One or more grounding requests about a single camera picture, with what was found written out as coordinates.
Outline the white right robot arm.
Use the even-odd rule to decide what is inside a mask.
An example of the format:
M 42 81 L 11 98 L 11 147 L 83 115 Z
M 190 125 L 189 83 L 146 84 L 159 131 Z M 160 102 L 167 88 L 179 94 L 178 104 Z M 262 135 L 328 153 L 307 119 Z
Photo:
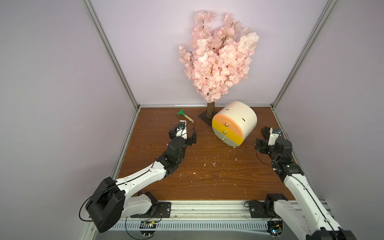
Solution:
M 292 161 L 292 143 L 284 138 L 277 138 L 273 145 L 267 140 L 257 139 L 255 149 L 271 159 L 271 166 L 280 180 L 296 199 L 301 212 L 294 209 L 283 194 L 267 194 L 264 202 L 257 202 L 250 207 L 253 213 L 263 214 L 270 218 L 268 233 L 280 236 L 284 227 L 272 225 L 276 219 L 285 223 L 299 240 L 354 240 L 350 230 L 344 230 L 329 214 L 310 187 L 307 177 L 300 166 Z

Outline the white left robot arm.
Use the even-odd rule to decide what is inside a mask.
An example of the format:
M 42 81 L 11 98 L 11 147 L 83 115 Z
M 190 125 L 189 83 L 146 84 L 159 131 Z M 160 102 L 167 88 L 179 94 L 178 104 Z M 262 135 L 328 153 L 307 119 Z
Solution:
M 154 217 L 158 201 L 150 193 L 136 194 L 152 183 L 173 174 L 184 161 L 186 150 L 197 142 L 197 133 L 187 135 L 189 122 L 180 120 L 169 131 L 167 149 L 152 164 L 129 176 L 101 181 L 95 192 L 83 203 L 99 233 L 111 229 L 120 219 L 132 216 Z

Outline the cream cylindrical drawer cabinet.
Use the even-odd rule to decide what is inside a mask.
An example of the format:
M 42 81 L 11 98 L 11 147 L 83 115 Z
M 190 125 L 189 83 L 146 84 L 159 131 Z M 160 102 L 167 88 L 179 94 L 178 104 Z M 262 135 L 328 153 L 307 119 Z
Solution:
M 226 115 L 232 120 L 234 120 L 242 128 L 244 133 L 244 140 L 254 130 L 258 121 L 257 115 L 254 112 L 254 110 L 251 107 L 247 106 L 246 104 L 238 101 L 234 101 L 228 104 L 222 110 L 220 110 L 217 114 Z

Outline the orange top drawer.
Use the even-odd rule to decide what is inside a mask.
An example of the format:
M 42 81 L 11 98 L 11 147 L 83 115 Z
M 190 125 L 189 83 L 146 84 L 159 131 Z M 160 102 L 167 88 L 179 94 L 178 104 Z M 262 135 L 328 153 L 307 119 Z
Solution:
M 223 126 L 226 126 L 226 124 L 228 124 L 227 127 L 229 128 L 229 130 L 236 133 L 238 136 L 241 136 L 241 137 L 244 136 L 242 128 L 234 120 L 232 120 L 228 116 L 223 115 L 223 114 L 216 114 L 213 117 L 213 120 L 216 120 L 217 122 L 219 122 Z

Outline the yellow drawer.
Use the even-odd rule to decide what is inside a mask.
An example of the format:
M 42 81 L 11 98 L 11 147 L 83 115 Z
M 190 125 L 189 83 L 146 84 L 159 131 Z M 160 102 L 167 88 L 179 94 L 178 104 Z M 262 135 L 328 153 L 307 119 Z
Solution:
M 222 124 L 220 124 L 216 120 L 212 120 L 212 128 L 213 128 L 215 134 L 219 138 L 222 136 L 226 136 L 227 138 L 229 138 L 230 140 L 232 140 L 233 142 L 235 142 L 238 145 L 241 145 L 244 141 L 244 136 L 243 137 L 238 136 L 236 133 L 229 130 L 229 128 L 227 126 L 223 126 Z

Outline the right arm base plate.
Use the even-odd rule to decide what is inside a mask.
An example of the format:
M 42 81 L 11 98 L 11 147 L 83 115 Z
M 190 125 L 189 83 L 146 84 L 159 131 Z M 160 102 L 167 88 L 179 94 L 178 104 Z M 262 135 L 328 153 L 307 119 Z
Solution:
M 248 208 L 251 218 L 275 218 L 277 215 L 267 207 L 265 202 L 260 201 L 246 201 L 244 206 Z

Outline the grey bottom drawer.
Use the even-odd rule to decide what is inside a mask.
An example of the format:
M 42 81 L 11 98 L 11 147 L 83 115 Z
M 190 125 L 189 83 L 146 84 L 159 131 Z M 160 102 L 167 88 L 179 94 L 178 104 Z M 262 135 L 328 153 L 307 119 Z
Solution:
M 239 145 L 236 144 L 235 142 L 233 142 L 232 140 L 230 140 L 229 138 L 227 138 L 226 136 L 222 136 L 220 137 L 220 140 L 222 142 L 224 142 L 225 144 L 227 144 L 228 146 L 231 146 L 233 148 L 237 148 Z

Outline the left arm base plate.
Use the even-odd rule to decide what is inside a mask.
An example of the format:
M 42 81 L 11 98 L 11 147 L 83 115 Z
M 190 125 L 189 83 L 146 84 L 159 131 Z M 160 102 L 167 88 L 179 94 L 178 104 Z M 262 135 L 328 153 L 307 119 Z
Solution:
M 132 215 L 131 218 L 141 218 L 141 219 L 153 219 L 153 218 L 170 218 L 172 210 L 171 202 L 157 202 L 152 204 L 150 209 L 144 214 Z

